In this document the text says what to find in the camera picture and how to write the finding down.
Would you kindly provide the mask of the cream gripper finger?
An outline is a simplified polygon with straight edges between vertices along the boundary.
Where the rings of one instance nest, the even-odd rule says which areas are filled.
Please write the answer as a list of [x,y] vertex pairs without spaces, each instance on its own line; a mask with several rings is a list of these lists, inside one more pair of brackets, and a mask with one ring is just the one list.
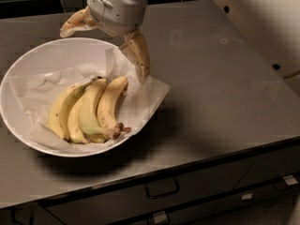
[[150,74],[150,55],[143,33],[135,30],[124,36],[119,47],[121,53],[134,65],[140,83],[145,83]]
[[68,38],[78,31],[98,29],[98,24],[93,19],[90,8],[86,7],[75,12],[60,28],[60,37]]

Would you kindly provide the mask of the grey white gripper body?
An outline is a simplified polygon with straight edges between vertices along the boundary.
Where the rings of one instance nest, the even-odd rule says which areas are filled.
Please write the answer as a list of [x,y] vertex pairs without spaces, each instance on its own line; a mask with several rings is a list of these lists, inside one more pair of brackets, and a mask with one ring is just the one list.
[[87,0],[87,6],[98,27],[116,37],[142,25],[147,0]]

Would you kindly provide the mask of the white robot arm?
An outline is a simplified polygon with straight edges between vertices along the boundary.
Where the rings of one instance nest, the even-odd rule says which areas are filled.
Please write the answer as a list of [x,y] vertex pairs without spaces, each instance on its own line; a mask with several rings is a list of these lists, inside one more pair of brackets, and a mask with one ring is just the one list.
[[[299,74],[300,0],[213,1],[281,78]],[[94,29],[122,36],[120,50],[144,81],[150,74],[150,55],[140,31],[146,5],[147,0],[87,0],[87,7],[64,23],[60,36]]]

